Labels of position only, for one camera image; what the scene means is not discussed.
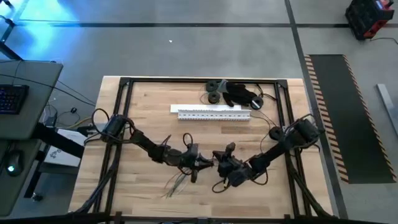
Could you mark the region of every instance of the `white paper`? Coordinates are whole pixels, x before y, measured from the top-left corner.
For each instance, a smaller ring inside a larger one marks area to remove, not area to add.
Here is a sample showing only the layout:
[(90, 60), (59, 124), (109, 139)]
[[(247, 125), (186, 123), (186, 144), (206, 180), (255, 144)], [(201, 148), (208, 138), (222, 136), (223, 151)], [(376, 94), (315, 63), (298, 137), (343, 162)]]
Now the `white paper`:
[(241, 105), (234, 105), (234, 107), (230, 107), (228, 105), (170, 105), (171, 113), (178, 113), (179, 110), (215, 110), (215, 111), (224, 111), (224, 110), (241, 110)]
[[(69, 131), (65, 129), (58, 129), (58, 133), (62, 136), (65, 136), (67, 139), (70, 139), (77, 144), (84, 146), (84, 141), (86, 140), (86, 136), (80, 134), (77, 131)], [(44, 162), (52, 163), (52, 164), (60, 164), (65, 166), (79, 166), (80, 158), (63, 152), (61, 149), (50, 146), (49, 152), (47, 153)]]

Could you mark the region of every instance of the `concrete floor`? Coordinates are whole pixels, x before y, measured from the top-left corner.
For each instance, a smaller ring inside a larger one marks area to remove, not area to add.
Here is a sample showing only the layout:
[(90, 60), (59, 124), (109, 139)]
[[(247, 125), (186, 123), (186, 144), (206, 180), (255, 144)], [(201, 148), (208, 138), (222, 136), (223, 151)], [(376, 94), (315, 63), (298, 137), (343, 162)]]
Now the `concrete floor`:
[[(64, 64), (60, 80), (96, 100), (104, 75), (303, 78), (292, 29), (253, 24), (288, 24), (279, 0), (14, 0), (15, 12), (0, 4), (2, 15), (25, 23), (6, 44), (26, 60)], [(344, 24), (349, 0), (290, 0), (298, 24)], [(54, 27), (49, 22), (225, 23), (252, 27)], [(392, 21), (398, 23), (398, 16)], [(0, 32), (5, 30), (0, 25)], [(375, 84), (385, 83), (398, 103), (398, 45), (392, 40), (358, 42), (347, 28), (299, 28), (305, 54), (345, 54), (378, 127), (389, 158), (398, 170), (398, 138)], [(378, 37), (395, 37), (385, 28)], [(77, 107), (82, 118), (93, 109), (54, 91), (59, 112)], [(71, 124), (75, 117), (65, 116)], [(37, 188), (49, 190), (40, 203), (20, 198), (8, 218), (65, 213), (75, 177), (45, 175)], [(340, 184), (353, 220), (396, 223), (398, 184)]]

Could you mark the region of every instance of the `black floor mat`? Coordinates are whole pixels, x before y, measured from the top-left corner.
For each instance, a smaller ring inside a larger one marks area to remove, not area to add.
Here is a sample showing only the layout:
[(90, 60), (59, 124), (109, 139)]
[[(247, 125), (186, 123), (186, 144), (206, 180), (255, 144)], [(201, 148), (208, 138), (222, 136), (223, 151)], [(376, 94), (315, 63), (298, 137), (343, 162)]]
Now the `black floor mat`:
[(344, 55), (305, 57), (318, 109), (342, 181), (395, 183), (396, 176)]

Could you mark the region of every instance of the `wooden table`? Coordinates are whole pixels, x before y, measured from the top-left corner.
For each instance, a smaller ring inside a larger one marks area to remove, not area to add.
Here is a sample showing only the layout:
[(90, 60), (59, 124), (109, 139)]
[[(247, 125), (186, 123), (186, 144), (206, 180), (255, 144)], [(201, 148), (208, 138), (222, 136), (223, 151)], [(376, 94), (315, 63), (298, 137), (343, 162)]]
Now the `wooden table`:
[[(100, 89), (97, 108), (112, 113), (120, 77), (104, 77)], [(295, 118), (309, 113), (305, 88), (301, 79), (288, 79), (290, 99)], [(248, 89), (259, 90), (254, 85)], [(275, 95), (271, 85), (262, 85), (264, 93)], [(194, 142), (199, 143), (199, 151), (207, 158), (213, 150), (224, 151), (230, 142), (236, 143), (234, 155), (247, 159), (260, 152), (260, 140), (268, 132), (268, 124), (257, 118), (250, 121), (190, 121), (178, 120), (170, 113), (171, 104), (201, 104), (204, 84), (199, 83), (135, 83), (129, 109), (129, 117), (136, 127), (148, 138), (160, 144), (168, 134), (172, 134), (168, 145), (185, 151), (182, 134), (189, 132)], [(276, 103), (264, 98), (261, 111), (278, 124)], [(255, 116), (264, 117), (257, 111)], [(98, 113), (95, 121), (104, 123), (106, 118)], [(264, 151), (275, 144), (268, 137), (264, 140)], [(96, 141), (86, 146), (76, 180), (70, 211), (79, 208), (90, 196), (98, 183), (105, 143)], [(311, 147), (302, 153), (303, 167), (308, 188), (329, 212), (330, 199), (318, 149)], [(283, 218), (292, 214), (287, 171), (284, 157), (280, 156), (268, 168), (269, 181), (265, 186), (246, 181), (239, 187), (230, 187), (221, 194), (215, 194), (211, 187), (218, 181), (216, 167), (199, 172), (195, 184), (188, 183), (183, 191), (172, 198), (162, 197), (171, 188), (166, 182), (178, 172), (176, 167), (157, 164), (147, 153), (133, 144), (123, 145), (118, 178), (113, 198), (112, 213), (122, 211), (125, 216), (140, 217), (245, 217)], [(265, 175), (258, 179), (265, 180)], [(300, 211), (303, 213), (302, 196), (297, 188)], [(104, 210), (108, 188), (105, 188), (100, 211)]]

